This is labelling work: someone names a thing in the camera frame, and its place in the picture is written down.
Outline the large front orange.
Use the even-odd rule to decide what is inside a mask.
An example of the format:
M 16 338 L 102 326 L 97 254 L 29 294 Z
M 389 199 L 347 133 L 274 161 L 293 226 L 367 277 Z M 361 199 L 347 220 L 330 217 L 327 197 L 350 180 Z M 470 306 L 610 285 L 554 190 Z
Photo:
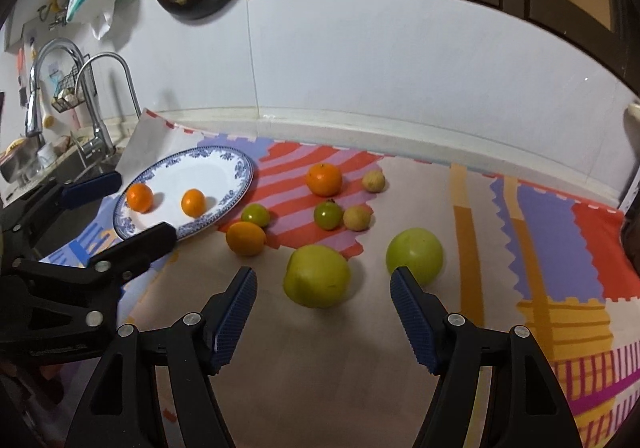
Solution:
M 131 211 L 147 213 L 153 208 L 154 194 L 143 183 L 132 184 L 126 191 L 126 202 Z

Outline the small orange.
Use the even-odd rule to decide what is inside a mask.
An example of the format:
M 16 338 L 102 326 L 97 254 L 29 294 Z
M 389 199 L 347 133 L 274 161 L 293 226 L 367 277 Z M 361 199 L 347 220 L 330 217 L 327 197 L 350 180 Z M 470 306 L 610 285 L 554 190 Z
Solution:
M 191 188 L 183 194 L 180 205 L 185 215 L 197 219 L 206 212 L 206 197 L 201 190 Z

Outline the yellow-orange citrus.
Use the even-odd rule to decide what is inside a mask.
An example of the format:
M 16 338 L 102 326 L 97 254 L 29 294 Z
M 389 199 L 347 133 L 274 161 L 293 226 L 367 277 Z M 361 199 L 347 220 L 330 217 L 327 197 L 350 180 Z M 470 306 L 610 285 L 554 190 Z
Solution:
M 266 234 L 254 223 L 236 222 L 229 226 L 226 242 L 229 249 L 239 257 L 254 257 L 265 248 Z

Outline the green apple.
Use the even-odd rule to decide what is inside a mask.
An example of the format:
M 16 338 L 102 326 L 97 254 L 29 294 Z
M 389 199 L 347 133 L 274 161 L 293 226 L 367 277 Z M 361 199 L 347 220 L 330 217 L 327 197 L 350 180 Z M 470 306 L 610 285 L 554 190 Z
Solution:
M 296 249 L 283 278 L 284 293 L 308 309 L 330 309 L 347 298 L 352 271 L 340 252 L 322 245 Z
M 395 236 L 387 247 L 385 263 L 392 275 L 398 267 L 407 267 L 421 287 L 430 285 L 444 266 L 444 248 L 427 229 L 414 227 Z

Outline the small green citrus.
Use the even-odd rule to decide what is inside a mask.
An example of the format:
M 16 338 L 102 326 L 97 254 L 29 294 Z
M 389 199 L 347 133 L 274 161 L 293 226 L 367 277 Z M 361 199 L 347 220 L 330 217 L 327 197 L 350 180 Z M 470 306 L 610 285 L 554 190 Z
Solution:
M 247 223 L 253 223 L 260 228 L 265 228 L 270 224 L 270 211 L 259 203 L 251 203 L 247 205 L 242 213 L 241 220 Z
M 314 223 L 324 231 L 333 231 L 342 223 L 343 210 L 332 199 L 319 203 L 314 208 Z

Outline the small yellow fruit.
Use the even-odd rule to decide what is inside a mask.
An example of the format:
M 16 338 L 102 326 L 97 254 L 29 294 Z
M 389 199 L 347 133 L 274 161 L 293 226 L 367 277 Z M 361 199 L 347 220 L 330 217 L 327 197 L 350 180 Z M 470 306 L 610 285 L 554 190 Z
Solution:
M 363 175 L 361 185 L 368 193 L 382 193 L 386 187 L 386 177 L 381 170 L 371 170 Z
M 371 219 L 372 211 L 365 205 L 353 205 L 343 213 L 344 226 L 350 231 L 366 231 Z

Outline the steel sink basin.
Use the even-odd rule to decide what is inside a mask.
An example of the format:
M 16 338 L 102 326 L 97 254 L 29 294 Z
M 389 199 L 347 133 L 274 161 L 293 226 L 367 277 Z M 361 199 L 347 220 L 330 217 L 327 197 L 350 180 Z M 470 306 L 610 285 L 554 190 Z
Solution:
M 98 229 L 93 220 L 103 199 L 122 186 L 116 172 L 119 159 L 116 153 L 84 167 L 74 153 L 9 203 L 1 210 L 2 259 L 41 260 L 84 231 L 95 234 Z

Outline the chrome pull-down faucet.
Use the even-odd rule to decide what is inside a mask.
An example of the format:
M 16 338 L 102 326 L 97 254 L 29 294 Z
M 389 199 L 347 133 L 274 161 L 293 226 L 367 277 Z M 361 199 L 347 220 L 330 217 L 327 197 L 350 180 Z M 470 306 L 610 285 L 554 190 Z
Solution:
M 60 51 L 65 52 L 73 60 L 73 67 L 56 83 L 50 105 L 57 112 L 67 112 L 78 105 L 86 105 L 91 119 L 92 138 L 81 146 L 80 151 L 87 160 L 111 157 L 115 153 L 115 146 L 100 114 L 99 96 L 93 79 L 92 66 L 88 64 L 89 58 L 81 54 L 72 40 L 66 38 L 55 38 L 43 45 L 29 69 L 25 136 L 40 139 L 43 130 L 40 103 L 42 66 L 50 53 Z

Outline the blue rimmed white plate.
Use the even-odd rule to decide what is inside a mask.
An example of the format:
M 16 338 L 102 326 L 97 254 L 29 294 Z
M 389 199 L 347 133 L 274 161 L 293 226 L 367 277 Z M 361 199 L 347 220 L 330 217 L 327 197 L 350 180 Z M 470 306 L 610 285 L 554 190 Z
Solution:
M 130 207 L 126 194 L 113 211 L 117 236 L 126 240 L 166 223 L 177 239 L 192 237 L 231 212 L 253 184 L 255 166 L 241 150 L 219 145 L 196 146 L 156 161 L 129 183 L 151 190 L 151 208 Z

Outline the colourful patterned table mat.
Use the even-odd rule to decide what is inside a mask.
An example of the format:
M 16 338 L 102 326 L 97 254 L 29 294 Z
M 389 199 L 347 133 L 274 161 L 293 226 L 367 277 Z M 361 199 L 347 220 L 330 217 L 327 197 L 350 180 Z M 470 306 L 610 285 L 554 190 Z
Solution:
M 253 159 L 247 194 L 270 210 L 266 246 L 248 260 L 255 305 L 232 363 L 213 388 L 239 447 L 408 447 L 435 379 L 416 363 L 390 298 L 385 253 L 402 231 L 431 231 L 444 248 L 430 286 L 450 311 L 496 330 L 535 335 L 570 404 L 580 440 L 601 447 L 639 400 L 639 278 L 620 243 L 624 216 L 600 201 L 465 165 L 383 156 L 358 148 L 207 133 L 148 112 L 119 161 L 126 181 L 171 153 L 224 145 Z M 305 176 L 336 165 L 341 191 L 320 197 Z M 382 193 L 361 185 L 381 170 Z M 334 200 L 372 211 L 366 231 L 333 231 L 314 208 Z M 340 252 L 352 271 L 347 298 L 308 309 L 283 291 L 291 254 Z

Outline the thin gooseneck faucet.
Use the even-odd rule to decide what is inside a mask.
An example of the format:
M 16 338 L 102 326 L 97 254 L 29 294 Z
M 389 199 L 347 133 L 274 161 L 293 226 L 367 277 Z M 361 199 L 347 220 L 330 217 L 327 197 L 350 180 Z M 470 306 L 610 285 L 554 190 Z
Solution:
M 104 52 L 99 52 L 92 56 L 89 56 L 84 61 L 84 64 L 82 64 L 77 71 L 77 75 L 75 77 L 75 83 L 74 83 L 75 93 L 82 91 L 82 95 L 84 95 L 85 103 L 89 104 L 89 89 L 83 88 L 82 86 L 80 86 L 80 83 L 85 80 L 86 72 L 92 69 L 94 64 L 96 64 L 99 60 L 115 60 L 115 62 L 119 64 L 120 68 L 122 68 L 124 81 L 119 82 L 116 79 L 116 75 L 113 70 L 107 71 L 102 81 L 104 88 L 108 88 L 108 90 L 110 90 L 110 94 L 113 97 L 114 103 L 119 110 L 119 113 L 118 113 L 119 116 L 125 117 L 124 97 L 122 97 L 122 93 L 124 93 L 124 91 L 122 90 L 122 86 L 127 86 L 129 99 L 130 99 L 132 108 L 134 109 L 134 114 L 136 115 L 137 118 L 140 118 L 142 116 L 142 108 L 138 100 L 136 88 L 134 87 L 134 79 L 132 78 L 131 69 L 129 67 L 129 64 L 127 63 L 127 60 L 125 60 L 125 58 L 122 57 L 122 55 L 116 52 L 104 51 Z

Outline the wall hook rack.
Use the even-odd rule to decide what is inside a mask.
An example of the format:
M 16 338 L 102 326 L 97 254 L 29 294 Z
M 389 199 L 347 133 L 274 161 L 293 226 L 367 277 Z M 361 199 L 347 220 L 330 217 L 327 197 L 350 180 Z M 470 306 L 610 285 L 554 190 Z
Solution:
M 38 18 L 41 23 L 45 23 L 52 17 L 50 27 L 64 26 L 66 24 L 66 13 L 70 0 L 49 0 L 47 5 L 38 8 Z

